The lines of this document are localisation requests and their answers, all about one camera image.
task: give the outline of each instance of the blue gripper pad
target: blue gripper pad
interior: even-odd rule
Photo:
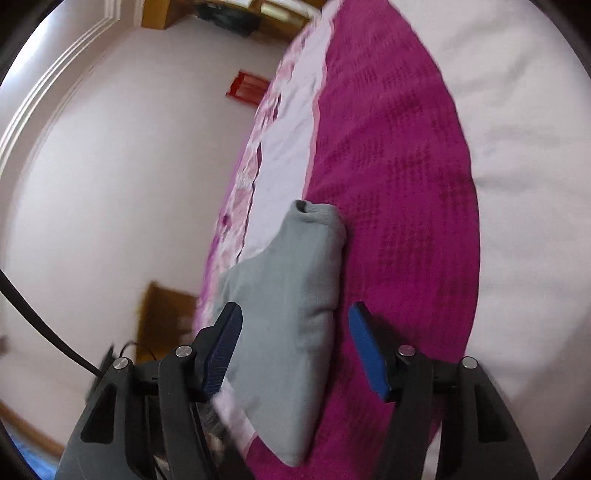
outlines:
[[[235,303],[228,303],[216,323],[225,322],[204,363],[202,390],[207,395],[219,392],[228,370],[238,337],[242,331],[242,310]]]
[[[385,400],[390,391],[386,362],[379,351],[374,336],[369,330],[364,314],[369,316],[369,312],[362,302],[355,302],[351,305],[349,309],[349,331],[363,363],[369,386],[382,400]]]

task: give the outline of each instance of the textured fabric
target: textured fabric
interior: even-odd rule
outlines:
[[[306,199],[337,206],[348,232],[335,352],[305,463],[290,469],[255,439],[258,480],[371,477],[392,406],[348,333],[354,301],[446,361],[461,358],[476,308],[476,195],[440,72],[387,0],[345,0],[333,22]]]
[[[261,252],[277,234],[293,199],[302,197],[306,168],[316,145],[324,58],[340,2],[327,5],[322,17],[310,22],[291,43],[256,113],[252,134],[220,210],[203,277],[195,334],[215,320],[220,275]],[[213,402],[238,449],[246,455],[255,430],[227,382]]]
[[[293,202],[257,256],[222,276],[243,327],[226,379],[261,440],[286,465],[310,446],[332,352],[345,227],[331,205]]]
[[[482,262],[466,353],[549,480],[591,423],[591,80],[530,0],[391,1],[470,148]]]

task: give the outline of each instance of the black cable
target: black cable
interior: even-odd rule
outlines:
[[[98,368],[84,359],[72,348],[68,346],[57,334],[49,328],[49,326],[41,320],[41,317],[33,310],[27,301],[22,297],[18,290],[12,285],[8,277],[0,270],[0,291],[7,298],[7,300],[16,308],[23,318],[31,324],[31,326],[38,331],[43,337],[56,347],[65,356],[74,360],[81,367],[86,368],[91,374],[102,378],[102,373]]]
[[[138,342],[134,342],[133,340],[130,340],[129,342],[127,342],[127,343],[126,343],[126,344],[123,346],[123,348],[121,349],[121,351],[119,352],[119,356],[123,356],[123,353],[125,352],[125,350],[127,349],[127,347],[129,347],[129,346],[131,346],[131,345],[138,346]],[[146,350],[148,351],[148,353],[149,353],[150,355],[152,355],[152,358],[153,358],[154,360],[156,360],[156,355],[154,355],[153,351],[152,351],[152,350],[150,350],[149,348],[146,348]]]

